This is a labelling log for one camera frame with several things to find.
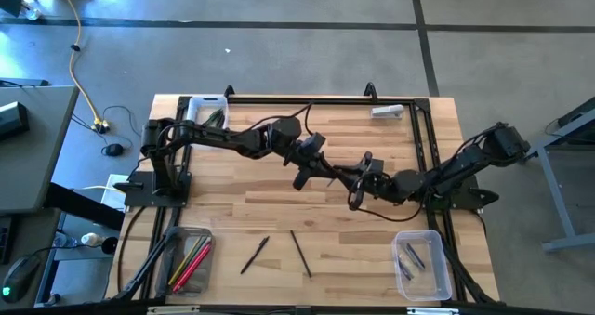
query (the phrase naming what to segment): yellow cable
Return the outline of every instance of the yellow cable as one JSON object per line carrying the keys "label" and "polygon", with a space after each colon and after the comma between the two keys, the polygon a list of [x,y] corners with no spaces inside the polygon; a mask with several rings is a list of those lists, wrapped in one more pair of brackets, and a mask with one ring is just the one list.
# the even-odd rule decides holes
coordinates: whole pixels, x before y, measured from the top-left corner
{"label": "yellow cable", "polygon": [[[74,42],[74,45],[78,46],[78,43],[81,41],[81,32],[83,30],[83,26],[81,25],[81,20],[78,17],[78,13],[76,13],[76,9],[74,8],[73,2],[71,0],[66,0],[66,1],[68,2],[68,5],[70,5],[70,7],[73,9],[74,17],[76,18],[76,24],[78,25],[78,34],[76,35],[76,42]],[[71,73],[71,77],[72,77],[74,83],[76,84],[76,87],[78,87],[78,89],[81,91],[81,93],[83,94],[83,97],[85,97],[86,103],[89,105],[89,108],[93,112],[93,117],[94,117],[93,123],[95,125],[102,125],[101,118],[99,118],[97,110],[95,110],[95,106],[93,106],[93,103],[91,102],[91,99],[89,98],[89,95],[86,93],[85,89],[81,86],[81,84],[78,82],[78,79],[76,79],[76,76],[74,75],[73,63],[74,63],[74,53],[75,52],[76,51],[74,49],[71,52],[71,60],[68,65],[68,71]]]}

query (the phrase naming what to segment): white object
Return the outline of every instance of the white object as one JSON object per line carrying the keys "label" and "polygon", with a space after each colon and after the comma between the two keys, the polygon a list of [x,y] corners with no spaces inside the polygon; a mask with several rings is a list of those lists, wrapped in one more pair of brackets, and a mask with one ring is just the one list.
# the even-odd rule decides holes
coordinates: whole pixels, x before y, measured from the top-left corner
{"label": "white object", "polygon": [[403,105],[392,105],[385,107],[375,107],[370,111],[370,116],[373,118],[394,118],[401,119],[403,117]]}
{"label": "white object", "polygon": [[[416,266],[405,252],[408,243],[424,263],[424,269]],[[453,291],[448,277],[443,243],[440,234],[435,230],[399,232],[392,240],[392,258],[397,274],[397,288],[399,293],[407,299],[411,301],[441,301],[452,296]],[[403,274],[402,264],[413,274],[411,280]]]}
{"label": "white object", "polygon": [[37,20],[37,18],[41,17],[41,12],[37,8],[33,8],[29,3],[22,1],[22,7],[20,8],[20,13],[25,16],[28,20]]}
{"label": "white object", "polygon": [[[108,178],[108,183],[105,184],[105,187],[113,188],[113,184],[117,184],[119,182],[127,182],[128,175],[115,175],[110,174]],[[101,197],[101,203],[110,206],[113,209],[117,209],[121,212],[124,212],[124,200],[126,199],[126,195],[121,191],[116,190],[105,190],[103,192],[103,196]]]}
{"label": "white object", "polygon": [[81,237],[81,243],[87,246],[97,246],[102,244],[103,241],[105,241],[105,237],[101,237],[94,232],[89,232]]}
{"label": "white object", "polygon": [[[196,124],[201,124],[215,111],[223,109],[225,114],[225,121],[223,122],[223,128],[228,127],[230,121],[230,109],[227,106],[227,98],[221,95],[196,95],[190,99],[188,104],[188,112],[186,114],[186,120],[192,120]],[[216,148],[207,147],[200,144],[192,144],[200,150],[213,150]]]}

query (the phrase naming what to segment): computer mouse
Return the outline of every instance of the computer mouse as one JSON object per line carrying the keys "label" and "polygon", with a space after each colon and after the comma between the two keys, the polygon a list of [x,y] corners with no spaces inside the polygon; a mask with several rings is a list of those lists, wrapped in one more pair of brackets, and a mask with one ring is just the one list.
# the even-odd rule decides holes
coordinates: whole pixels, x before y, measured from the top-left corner
{"label": "computer mouse", "polygon": [[7,303],[15,303],[21,300],[31,287],[31,282],[41,261],[37,256],[24,256],[8,270],[2,284],[2,299]]}

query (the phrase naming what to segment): black stick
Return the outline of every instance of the black stick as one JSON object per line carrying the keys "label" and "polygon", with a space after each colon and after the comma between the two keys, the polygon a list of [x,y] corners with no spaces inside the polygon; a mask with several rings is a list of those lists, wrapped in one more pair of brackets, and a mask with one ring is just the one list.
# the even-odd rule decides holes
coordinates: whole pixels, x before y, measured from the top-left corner
{"label": "black stick", "polygon": [[308,276],[311,278],[312,277],[312,273],[310,272],[310,268],[308,267],[308,263],[306,263],[306,258],[304,257],[304,254],[302,254],[302,252],[301,252],[301,248],[299,247],[299,243],[298,243],[298,239],[296,238],[296,234],[294,233],[293,230],[290,230],[289,232],[291,232],[291,237],[294,239],[294,243],[296,244],[297,251],[299,252],[299,256],[301,257],[301,261],[302,261],[302,263],[304,263],[304,267],[306,268],[306,271],[308,272]]}

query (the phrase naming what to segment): pencil holder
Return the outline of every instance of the pencil holder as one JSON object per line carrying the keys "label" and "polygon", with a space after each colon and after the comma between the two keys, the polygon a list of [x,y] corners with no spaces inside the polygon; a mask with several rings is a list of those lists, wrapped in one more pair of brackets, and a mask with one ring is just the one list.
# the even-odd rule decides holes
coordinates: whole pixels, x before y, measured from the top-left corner
{"label": "pencil holder", "polygon": [[[174,292],[177,282],[183,279],[184,273],[192,268],[192,262],[200,258],[199,249],[206,241],[210,241],[208,252],[205,253],[200,264],[190,278]],[[184,228],[164,250],[161,268],[157,277],[155,290],[157,295],[175,295],[197,297],[208,288],[215,253],[215,237],[208,229]]]}

